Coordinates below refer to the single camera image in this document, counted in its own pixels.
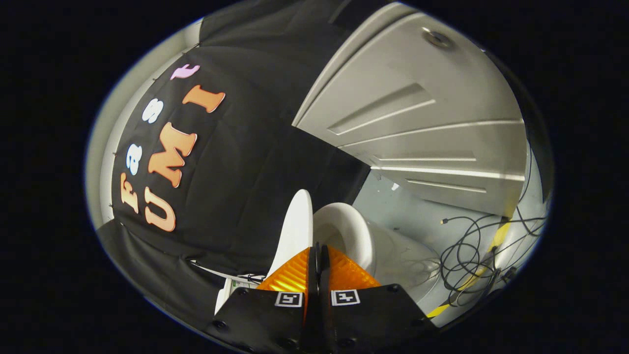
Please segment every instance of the tangled wires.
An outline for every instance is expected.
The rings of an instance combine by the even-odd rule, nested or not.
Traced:
[[[509,220],[506,222],[493,222],[493,223],[486,224],[483,226],[479,226],[479,221],[492,216],[491,214],[485,215],[476,220],[470,217],[465,217],[465,216],[442,220],[442,224],[445,224],[453,220],[459,220],[459,219],[465,219],[471,222],[471,225],[467,228],[464,235],[455,244],[448,247],[441,254],[441,257],[440,257],[440,263],[441,263],[440,275],[441,275],[441,278],[443,279],[443,283],[445,287],[450,291],[450,295],[448,296],[448,304],[450,306],[452,307],[465,306],[475,301],[479,297],[483,297],[487,295],[488,292],[496,283],[496,281],[498,281],[498,278],[501,276],[502,269],[508,270],[513,265],[517,264],[522,259],[522,257],[524,257],[524,255],[528,253],[531,247],[536,243],[536,242],[531,243],[528,249],[526,249],[526,251],[517,260],[513,262],[509,260],[509,263],[510,263],[509,265],[502,268],[496,267],[496,256],[498,254],[513,247],[516,243],[521,244],[521,242],[527,236],[538,237],[539,234],[536,234],[536,232],[543,227],[543,223],[539,226],[536,226],[536,224],[541,220],[545,220],[545,217],[522,219],[520,210],[518,208],[516,209],[518,211],[518,215],[520,216],[520,219]],[[531,221],[535,221],[536,223],[532,227],[529,227],[529,225],[527,225],[526,223],[531,222]],[[522,223],[526,229],[526,234],[518,238],[517,240],[513,241],[511,244],[503,247],[500,250],[498,250],[499,246],[493,246],[486,255],[481,257],[481,253],[479,251],[479,248],[481,247],[481,230],[487,227],[492,227],[492,226],[501,225],[501,224],[509,224],[509,223],[514,223],[514,222]],[[471,241],[468,240],[468,238],[471,237],[472,235],[476,236],[476,240],[471,240]],[[462,249],[466,249],[466,248],[473,252],[472,256],[468,256],[468,257],[463,256]],[[456,258],[454,262],[455,263],[454,266],[448,266],[447,264],[452,263],[452,258],[454,256]],[[461,275],[461,276],[456,280],[456,282],[452,283],[451,279],[453,277],[456,279],[457,275]],[[462,297],[468,297],[469,300],[465,302],[461,302]]]

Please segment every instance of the toilet seat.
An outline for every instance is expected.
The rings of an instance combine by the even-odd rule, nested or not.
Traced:
[[[349,204],[328,204],[314,213],[313,242],[329,244],[369,275],[376,273],[376,255],[369,226],[360,212]]]

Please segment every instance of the white cabinet door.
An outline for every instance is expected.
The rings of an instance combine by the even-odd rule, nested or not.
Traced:
[[[431,44],[428,31],[450,46]],[[362,41],[328,63],[293,125],[421,198],[511,217],[525,179],[526,135],[498,68],[422,13]]]

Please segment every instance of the floor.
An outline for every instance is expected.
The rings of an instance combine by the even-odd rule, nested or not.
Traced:
[[[535,156],[532,155],[530,149],[527,154],[525,177],[523,192],[524,190],[526,192],[518,204],[522,219],[543,217],[547,213],[549,202],[542,202],[539,172],[535,163]],[[424,200],[421,196],[405,191],[401,186],[396,185],[375,171],[372,171],[367,177],[353,206],[366,219],[423,243],[432,248],[435,254],[439,256],[448,247],[455,244],[472,225],[472,222],[467,219],[452,220],[445,224],[441,223],[442,219],[466,216],[476,220],[487,215],[474,210]],[[539,237],[526,236],[526,227],[522,222],[510,222],[501,226],[498,225],[500,220],[501,217],[498,215],[489,215],[478,222],[481,227],[494,223],[496,225],[480,230],[480,239],[478,233],[467,236],[465,239],[467,243],[472,243],[474,246],[479,244],[477,248],[480,254],[475,257],[473,248],[461,246],[458,249],[460,259],[464,261],[479,261],[489,254],[490,246],[497,245],[496,268],[503,268],[506,271],[512,265],[518,268],[524,265],[535,249],[535,243]],[[511,220],[521,220],[517,211]],[[542,228],[534,232],[535,234],[541,234],[543,222],[544,220],[532,220],[527,222],[526,226],[529,230],[534,230],[541,226]],[[446,261],[445,265],[451,268],[456,261],[456,255],[453,252],[444,259]],[[456,293],[445,287],[443,277],[438,271],[435,272],[435,277],[429,280],[435,283],[434,286],[431,286],[431,290],[427,292],[424,290],[424,294],[409,294],[414,298],[420,309],[425,314],[428,314],[429,317],[431,313],[438,313],[437,316],[432,318],[432,321],[437,326],[443,326],[473,307],[478,301],[482,290],[488,287],[489,274],[490,272],[487,272],[486,278],[479,279],[466,289],[466,291],[470,292],[478,289],[477,292],[459,295],[454,301],[450,298],[454,306],[444,305],[448,297]],[[464,270],[453,271],[447,275],[448,282],[455,284],[455,287],[465,285],[468,279],[469,276]],[[503,286],[505,286],[505,282],[496,282],[492,289]]]

